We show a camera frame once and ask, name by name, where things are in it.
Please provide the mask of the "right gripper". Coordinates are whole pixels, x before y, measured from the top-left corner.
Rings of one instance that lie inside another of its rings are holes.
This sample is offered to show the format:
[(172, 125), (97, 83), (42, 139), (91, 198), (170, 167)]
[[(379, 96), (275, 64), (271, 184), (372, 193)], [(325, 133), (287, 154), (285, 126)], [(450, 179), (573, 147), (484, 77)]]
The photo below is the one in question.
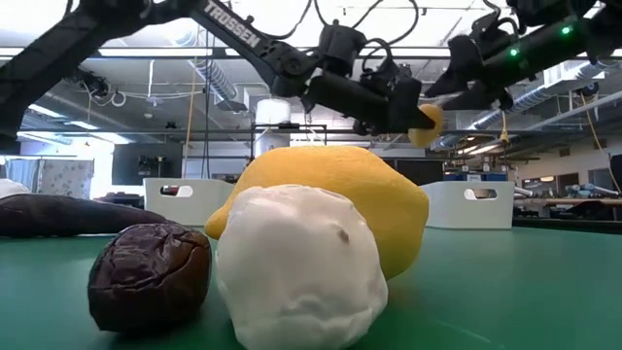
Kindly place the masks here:
[[(487, 86), (510, 86), (549, 67), (549, 34), (543, 28), (522, 38), (489, 30), (480, 36), (478, 46), (470, 37), (459, 35), (448, 45), (449, 66), (426, 90), (426, 96), (463, 91), (445, 101), (444, 110), (487, 110), (496, 102), (502, 110), (511, 109), (514, 100), (504, 87)], [(480, 82), (467, 89), (476, 79)]]

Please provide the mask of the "black wall monitor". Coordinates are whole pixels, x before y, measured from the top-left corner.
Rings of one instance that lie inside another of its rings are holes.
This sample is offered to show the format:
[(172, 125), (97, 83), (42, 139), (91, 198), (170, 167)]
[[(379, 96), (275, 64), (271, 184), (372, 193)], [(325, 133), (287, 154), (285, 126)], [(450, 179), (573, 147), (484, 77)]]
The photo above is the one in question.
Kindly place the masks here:
[(180, 178), (183, 149), (177, 143), (118, 144), (113, 151), (112, 184), (142, 186), (145, 178)]

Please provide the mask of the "green table mat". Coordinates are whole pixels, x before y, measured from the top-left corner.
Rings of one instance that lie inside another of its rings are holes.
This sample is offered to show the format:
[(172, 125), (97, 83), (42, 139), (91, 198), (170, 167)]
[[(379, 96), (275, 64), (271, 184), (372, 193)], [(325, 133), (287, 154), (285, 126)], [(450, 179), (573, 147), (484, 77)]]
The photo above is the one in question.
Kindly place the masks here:
[[(148, 337), (102, 332), (86, 281), (106, 236), (0, 239), (0, 350), (243, 350), (222, 299)], [(622, 235), (428, 229), (352, 350), (622, 350)]]

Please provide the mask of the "small purple eggplant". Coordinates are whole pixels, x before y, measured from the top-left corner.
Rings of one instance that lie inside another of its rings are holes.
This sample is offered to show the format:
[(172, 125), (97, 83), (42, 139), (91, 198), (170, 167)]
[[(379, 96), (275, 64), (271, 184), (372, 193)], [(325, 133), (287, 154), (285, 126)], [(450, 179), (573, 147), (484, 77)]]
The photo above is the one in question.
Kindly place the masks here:
[(205, 234), (173, 223), (128, 227), (90, 269), (90, 316), (105, 332), (174, 328), (199, 313), (211, 272), (212, 250)]

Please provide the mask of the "wooden workbench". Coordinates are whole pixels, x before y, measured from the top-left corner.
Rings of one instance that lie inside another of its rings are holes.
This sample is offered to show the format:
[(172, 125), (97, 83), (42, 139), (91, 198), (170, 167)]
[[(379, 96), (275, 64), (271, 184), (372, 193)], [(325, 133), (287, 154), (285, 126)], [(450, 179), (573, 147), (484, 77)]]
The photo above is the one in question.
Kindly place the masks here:
[(515, 198), (514, 215), (622, 222), (622, 198)]

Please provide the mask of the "small white garlic bulb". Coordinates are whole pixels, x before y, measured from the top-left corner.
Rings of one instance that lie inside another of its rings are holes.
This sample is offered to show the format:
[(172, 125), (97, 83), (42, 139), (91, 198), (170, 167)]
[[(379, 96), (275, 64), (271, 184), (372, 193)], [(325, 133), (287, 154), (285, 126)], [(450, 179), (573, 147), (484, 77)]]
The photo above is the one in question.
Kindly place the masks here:
[(216, 281), (245, 350), (341, 350), (388, 303), (370, 228), (347, 197), (301, 185), (233, 200)]

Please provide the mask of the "white plastic basket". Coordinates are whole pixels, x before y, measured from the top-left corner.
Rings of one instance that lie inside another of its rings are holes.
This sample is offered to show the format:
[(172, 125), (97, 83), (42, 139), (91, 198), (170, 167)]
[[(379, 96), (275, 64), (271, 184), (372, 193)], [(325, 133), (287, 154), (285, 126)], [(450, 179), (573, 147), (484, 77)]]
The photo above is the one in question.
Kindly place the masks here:
[(145, 209), (190, 227), (203, 227), (234, 186), (222, 180), (146, 178)]
[(510, 229), (514, 183), (441, 181), (421, 186), (430, 203), (426, 226), (445, 229)]

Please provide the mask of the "ceiling light strip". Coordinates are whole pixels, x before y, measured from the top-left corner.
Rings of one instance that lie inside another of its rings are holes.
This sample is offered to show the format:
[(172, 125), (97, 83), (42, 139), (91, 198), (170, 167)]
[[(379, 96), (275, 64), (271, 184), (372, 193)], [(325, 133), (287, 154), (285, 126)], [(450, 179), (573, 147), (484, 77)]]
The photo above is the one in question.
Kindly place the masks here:
[(180, 47), (180, 48), (102, 48), (98, 52), (104, 57), (155, 57), (155, 58), (192, 58), (195, 56), (209, 56), (212, 50), (206, 48)]

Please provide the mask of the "large white garlic bulb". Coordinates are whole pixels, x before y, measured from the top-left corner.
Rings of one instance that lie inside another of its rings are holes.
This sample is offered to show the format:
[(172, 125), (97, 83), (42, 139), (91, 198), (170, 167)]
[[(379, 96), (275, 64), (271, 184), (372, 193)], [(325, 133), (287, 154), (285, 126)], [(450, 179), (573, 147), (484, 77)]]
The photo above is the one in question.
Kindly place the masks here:
[(7, 178), (0, 178), (0, 199), (16, 194), (31, 193), (24, 184), (14, 182)]

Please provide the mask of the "white cylinder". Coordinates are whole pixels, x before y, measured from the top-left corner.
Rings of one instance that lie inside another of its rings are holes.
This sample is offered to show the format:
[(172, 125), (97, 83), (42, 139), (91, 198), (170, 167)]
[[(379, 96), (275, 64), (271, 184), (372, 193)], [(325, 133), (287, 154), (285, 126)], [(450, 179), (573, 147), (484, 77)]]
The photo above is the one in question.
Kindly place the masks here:
[(266, 124), (285, 123), (291, 120), (292, 106), (286, 100), (266, 98), (257, 104), (255, 122)]

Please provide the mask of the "black metal stand frame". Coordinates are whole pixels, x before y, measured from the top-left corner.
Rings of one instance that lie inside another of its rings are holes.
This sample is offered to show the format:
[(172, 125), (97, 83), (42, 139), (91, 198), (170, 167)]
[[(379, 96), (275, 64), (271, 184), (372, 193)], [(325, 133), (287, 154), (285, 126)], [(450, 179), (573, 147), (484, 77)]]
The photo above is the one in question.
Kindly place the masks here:
[(300, 124), (297, 122), (253, 123), (250, 128), (250, 158), (254, 159), (275, 148), (296, 145), (328, 143), (325, 124)]

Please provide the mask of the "blue boxes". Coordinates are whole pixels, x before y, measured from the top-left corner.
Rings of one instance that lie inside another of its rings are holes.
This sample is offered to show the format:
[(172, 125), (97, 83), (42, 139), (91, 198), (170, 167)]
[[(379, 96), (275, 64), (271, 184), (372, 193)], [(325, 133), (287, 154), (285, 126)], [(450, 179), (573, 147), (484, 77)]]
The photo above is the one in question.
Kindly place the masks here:
[(507, 175), (504, 172), (445, 172), (443, 180), (467, 182), (506, 182)]

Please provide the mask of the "silver spiral air duct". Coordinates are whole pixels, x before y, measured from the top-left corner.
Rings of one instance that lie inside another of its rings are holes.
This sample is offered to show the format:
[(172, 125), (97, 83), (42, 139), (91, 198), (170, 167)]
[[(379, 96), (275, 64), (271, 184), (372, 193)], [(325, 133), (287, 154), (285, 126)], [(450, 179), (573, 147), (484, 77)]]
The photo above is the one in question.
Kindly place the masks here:
[[(527, 111), (536, 105), (552, 98), (554, 95), (569, 90), (584, 88), (605, 78), (610, 72), (620, 68), (620, 61), (603, 60), (592, 64), (589, 61), (573, 63), (566, 61), (548, 68), (543, 72), (543, 81), (540, 85), (532, 84), (518, 95), (513, 97), (513, 106), (505, 112), (508, 117)], [(475, 116), (465, 130), (485, 130), (501, 120), (501, 110), (485, 111)], [(433, 150), (450, 149), (458, 143), (458, 134), (449, 134), (440, 137), (432, 143)]]
[(221, 66), (211, 59), (191, 59), (188, 65), (202, 78), (208, 88), (220, 100), (232, 101), (238, 96), (238, 90)]

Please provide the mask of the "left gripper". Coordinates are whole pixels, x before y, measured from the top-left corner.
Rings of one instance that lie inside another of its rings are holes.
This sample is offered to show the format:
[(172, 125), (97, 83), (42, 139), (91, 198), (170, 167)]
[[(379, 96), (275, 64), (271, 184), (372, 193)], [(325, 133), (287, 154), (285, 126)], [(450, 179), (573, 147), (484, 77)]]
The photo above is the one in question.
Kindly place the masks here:
[(344, 118), (355, 119), (353, 129), (358, 134), (406, 133), (409, 129), (433, 129), (436, 126), (436, 122), (418, 107), (421, 90), (422, 84), (413, 78), (397, 82), (391, 95), (391, 126), (386, 97), (334, 74), (312, 78), (301, 102), (306, 112), (320, 105)]

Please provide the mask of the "yellow lemon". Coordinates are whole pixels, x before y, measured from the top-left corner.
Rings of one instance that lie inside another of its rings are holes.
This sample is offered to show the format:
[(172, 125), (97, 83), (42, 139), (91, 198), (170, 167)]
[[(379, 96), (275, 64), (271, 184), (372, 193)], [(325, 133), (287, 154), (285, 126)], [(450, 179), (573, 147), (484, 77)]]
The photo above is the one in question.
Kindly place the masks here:
[(428, 196), (379, 156), (355, 146), (276, 148), (257, 157), (225, 204), (206, 221), (205, 232), (220, 238), (228, 210), (241, 192), (279, 185), (321, 188), (349, 198), (375, 236), (387, 279), (402, 274), (417, 259), (430, 214)]
[(419, 109), (433, 121), (433, 127), (431, 129), (410, 128), (407, 137), (414, 147), (427, 148), (442, 130), (443, 111), (441, 107), (432, 104), (423, 104)]

